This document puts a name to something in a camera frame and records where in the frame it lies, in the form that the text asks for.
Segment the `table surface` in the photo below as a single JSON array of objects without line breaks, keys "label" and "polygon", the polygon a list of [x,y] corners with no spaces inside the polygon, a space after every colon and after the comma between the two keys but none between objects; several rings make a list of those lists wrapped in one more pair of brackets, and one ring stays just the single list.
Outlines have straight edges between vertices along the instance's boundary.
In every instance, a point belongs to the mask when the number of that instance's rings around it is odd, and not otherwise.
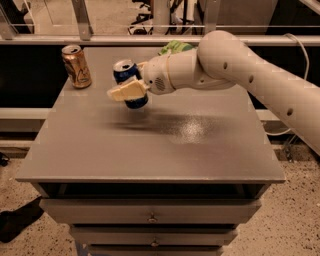
[{"label": "table surface", "polygon": [[247,92],[149,94],[139,110],[113,102],[113,64],[158,47],[86,48],[93,83],[67,81],[16,178],[29,182],[277,183],[283,171]]}]

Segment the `wire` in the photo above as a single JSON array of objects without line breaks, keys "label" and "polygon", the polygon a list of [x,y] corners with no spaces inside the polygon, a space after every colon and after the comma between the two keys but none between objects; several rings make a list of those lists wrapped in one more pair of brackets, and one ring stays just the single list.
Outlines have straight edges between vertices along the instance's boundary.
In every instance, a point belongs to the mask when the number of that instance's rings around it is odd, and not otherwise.
[{"label": "wire", "polygon": [[[305,61],[306,61],[306,69],[305,69],[305,72],[304,72],[303,79],[307,80],[307,77],[308,77],[308,74],[309,74],[310,60],[309,60],[309,56],[308,56],[308,53],[306,51],[306,48],[304,47],[303,43],[295,35],[287,33],[287,34],[285,34],[285,36],[287,36],[291,40],[296,41],[300,45],[301,50],[302,50],[302,52],[304,54]],[[291,131],[291,129],[289,128],[289,129],[287,129],[287,130],[285,130],[283,132],[279,132],[279,133],[266,132],[266,134],[269,135],[269,136],[281,136],[281,135],[287,134],[290,131]]]}]

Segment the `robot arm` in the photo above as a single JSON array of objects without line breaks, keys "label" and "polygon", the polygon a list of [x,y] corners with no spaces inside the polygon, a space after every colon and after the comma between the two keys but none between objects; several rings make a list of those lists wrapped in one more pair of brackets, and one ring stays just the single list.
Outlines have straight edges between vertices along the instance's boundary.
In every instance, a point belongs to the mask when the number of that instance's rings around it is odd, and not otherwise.
[{"label": "robot arm", "polygon": [[208,33],[197,50],[155,57],[141,74],[154,94],[239,84],[320,155],[320,88],[260,58],[228,32]]}]

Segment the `aluminum can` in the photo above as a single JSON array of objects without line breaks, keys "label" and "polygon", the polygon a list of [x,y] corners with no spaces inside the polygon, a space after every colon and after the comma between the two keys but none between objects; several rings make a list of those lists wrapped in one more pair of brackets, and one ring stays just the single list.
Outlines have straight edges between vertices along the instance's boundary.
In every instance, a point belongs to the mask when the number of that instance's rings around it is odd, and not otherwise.
[{"label": "aluminum can", "polygon": [[137,64],[130,59],[120,60],[113,65],[113,76],[117,84],[121,84],[130,77],[141,79]]},{"label": "aluminum can", "polygon": [[79,45],[67,45],[62,49],[62,58],[72,85],[86,88],[91,84],[90,71]]},{"label": "aluminum can", "polygon": [[[129,78],[136,76],[137,79],[141,79],[141,75],[137,64],[130,59],[120,60],[113,65],[113,76],[117,84],[120,85]],[[135,100],[124,101],[128,108],[138,109],[143,107],[148,102],[148,94],[144,97]]]}]

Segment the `soda can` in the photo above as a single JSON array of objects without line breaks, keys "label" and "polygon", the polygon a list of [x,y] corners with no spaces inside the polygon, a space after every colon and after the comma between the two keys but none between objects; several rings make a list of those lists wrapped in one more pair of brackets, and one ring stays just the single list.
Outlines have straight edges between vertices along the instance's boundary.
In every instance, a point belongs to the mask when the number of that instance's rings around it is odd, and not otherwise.
[{"label": "soda can", "polygon": [[[113,65],[113,76],[118,85],[134,76],[136,76],[138,80],[141,79],[137,64],[135,64],[130,59],[120,60],[116,62]],[[147,104],[148,94],[145,94],[142,98],[135,100],[125,100],[124,102],[126,103],[128,108],[138,109]]]},{"label": "soda can", "polygon": [[121,84],[130,77],[141,79],[137,64],[130,59],[120,60],[113,65],[113,76],[117,84]]},{"label": "soda can", "polygon": [[79,45],[67,45],[62,49],[62,58],[72,85],[86,88],[91,85],[90,71]]}]

